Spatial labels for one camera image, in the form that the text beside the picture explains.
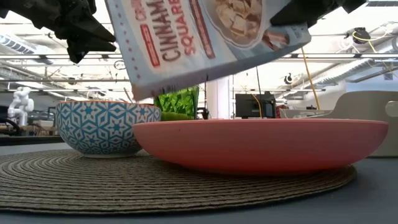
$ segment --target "blue patterned bowl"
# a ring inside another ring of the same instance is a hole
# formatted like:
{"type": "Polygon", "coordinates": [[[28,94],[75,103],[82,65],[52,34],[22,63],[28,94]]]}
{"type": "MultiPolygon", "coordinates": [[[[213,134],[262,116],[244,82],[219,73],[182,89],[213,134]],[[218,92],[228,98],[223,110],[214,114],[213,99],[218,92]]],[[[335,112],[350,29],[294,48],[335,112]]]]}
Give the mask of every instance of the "blue patterned bowl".
{"type": "Polygon", "coordinates": [[[133,124],[160,121],[160,109],[115,101],[66,101],[55,114],[61,138],[86,157],[132,156],[141,146],[133,124]]]}

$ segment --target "woven placemat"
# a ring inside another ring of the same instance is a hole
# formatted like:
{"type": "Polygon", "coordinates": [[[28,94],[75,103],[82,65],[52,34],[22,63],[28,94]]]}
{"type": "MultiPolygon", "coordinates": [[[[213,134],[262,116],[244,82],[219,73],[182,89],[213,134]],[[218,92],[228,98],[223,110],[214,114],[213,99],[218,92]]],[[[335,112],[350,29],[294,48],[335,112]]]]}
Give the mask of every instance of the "woven placemat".
{"type": "Polygon", "coordinates": [[[90,159],[73,150],[0,157],[0,210],[129,214],[265,204],[347,184],[354,167],[296,177],[236,177],[152,156],[90,159]]]}

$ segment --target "gray table surface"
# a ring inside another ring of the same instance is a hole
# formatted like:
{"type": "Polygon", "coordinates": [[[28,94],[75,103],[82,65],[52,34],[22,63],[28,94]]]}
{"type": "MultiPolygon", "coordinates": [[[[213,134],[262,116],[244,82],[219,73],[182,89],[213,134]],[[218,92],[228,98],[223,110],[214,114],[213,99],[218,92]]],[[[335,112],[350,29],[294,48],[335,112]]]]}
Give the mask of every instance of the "gray table surface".
{"type": "Polygon", "coordinates": [[[365,159],[358,177],[326,194],[274,205],[175,215],[89,217],[0,213],[4,224],[125,223],[398,223],[398,159],[365,159]]]}

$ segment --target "black monitor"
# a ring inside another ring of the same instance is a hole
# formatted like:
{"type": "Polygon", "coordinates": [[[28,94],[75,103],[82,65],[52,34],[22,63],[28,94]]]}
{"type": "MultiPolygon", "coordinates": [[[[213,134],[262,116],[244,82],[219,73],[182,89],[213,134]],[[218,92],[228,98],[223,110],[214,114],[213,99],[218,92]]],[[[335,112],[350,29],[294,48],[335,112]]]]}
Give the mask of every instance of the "black monitor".
{"type": "MultiPolygon", "coordinates": [[[[260,101],[262,116],[275,118],[275,97],[272,94],[254,95],[260,101]]],[[[257,100],[252,94],[235,94],[236,116],[239,118],[259,118],[260,109],[257,100]]]]}

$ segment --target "white column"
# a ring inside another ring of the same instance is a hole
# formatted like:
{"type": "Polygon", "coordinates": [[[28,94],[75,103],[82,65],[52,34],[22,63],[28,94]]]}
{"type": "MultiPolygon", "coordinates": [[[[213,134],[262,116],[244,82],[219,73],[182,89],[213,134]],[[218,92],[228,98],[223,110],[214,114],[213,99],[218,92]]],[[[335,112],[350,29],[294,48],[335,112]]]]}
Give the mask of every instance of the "white column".
{"type": "Polygon", "coordinates": [[[229,77],[207,83],[207,105],[211,118],[230,119],[229,77]]]}

